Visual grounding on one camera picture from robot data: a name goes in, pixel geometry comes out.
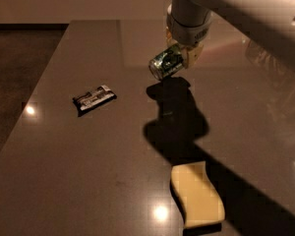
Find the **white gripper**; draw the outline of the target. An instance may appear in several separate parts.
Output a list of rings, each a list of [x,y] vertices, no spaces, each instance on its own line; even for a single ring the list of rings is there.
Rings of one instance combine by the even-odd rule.
[[[182,50],[185,68],[194,66],[204,49],[204,46],[199,43],[207,36],[211,15],[211,10],[202,6],[182,8],[171,4],[167,9],[167,47],[177,42],[192,46],[184,47]]]

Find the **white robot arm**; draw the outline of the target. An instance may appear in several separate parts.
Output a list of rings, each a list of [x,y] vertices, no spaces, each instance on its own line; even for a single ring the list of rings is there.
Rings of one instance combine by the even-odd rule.
[[[295,0],[172,0],[168,30],[178,43],[197,46],[213,13],[295,73]]]

